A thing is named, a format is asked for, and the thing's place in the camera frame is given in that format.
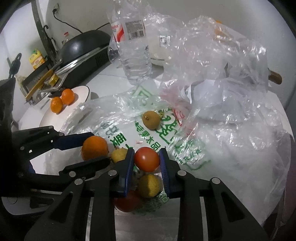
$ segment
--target plate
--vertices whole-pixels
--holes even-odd
[[[75,94],[74,102],[68,106],[64,105],[63,110],[58,114],[53,113],[49,107],[46,113],[44,114],[39,127],[53,126],[56,131],[60,131],[63,124],[68,119],[69,115],[73,112],[73,110],[79,104],[84,103],[91,97],[89,88],[85,85],[75,87],[72,90]]]

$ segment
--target red tomato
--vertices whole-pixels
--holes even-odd
[[[125,213],[135,210],[141,203],[140,196],[133,190],[130,190],[126,197],[114,198],[114,205]]]
[[[159,155],[150,147],[141,147],[134,156],[136,166],[144,172],[154,172],[160,165]]]

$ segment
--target wooden handle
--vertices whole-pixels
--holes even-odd
[[[26,96],[26,101],[28,101],[33,94],[43,85],[43,83],[46,81],[46,79],[53,75],[53,70],[50,69],[46,72],[45,75],[42,76],[42,78],[34,85],[34,87],[30,90],[30,92]]]
[[[283,81],[283,78],[281,77],[281,75],[277,72],[274,72],[272,70],[269,70],[270,74],[268,76],[268,79],[278,85],[280,85]]]

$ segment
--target yellow detergent bottle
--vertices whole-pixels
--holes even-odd
[[[37,69],[40,65],[45,62],[41,52],[38,49],[35,49],[32,52],[31,57],[29,58],[30,63],[32,64],[34,69]]]

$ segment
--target orange fruit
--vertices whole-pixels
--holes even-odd
[[[75,99],[75,94],[74,94],[73,90],[65,89],[62,92],[61,99],[63,101],[63,104],[66,104],[66,105],[72,104],[74,102],[74,99]]]
[[[108,153],[108,144],[102,137],[91,136],[83,142],[81,156],[84,161],[99,156],[107,156]]]
[[[50,102],[50,109],[53,113],[60,113],[61,110],[63,109],[63,102],[61,98],[59,97],[54,97],[52,98],[52,101]]]

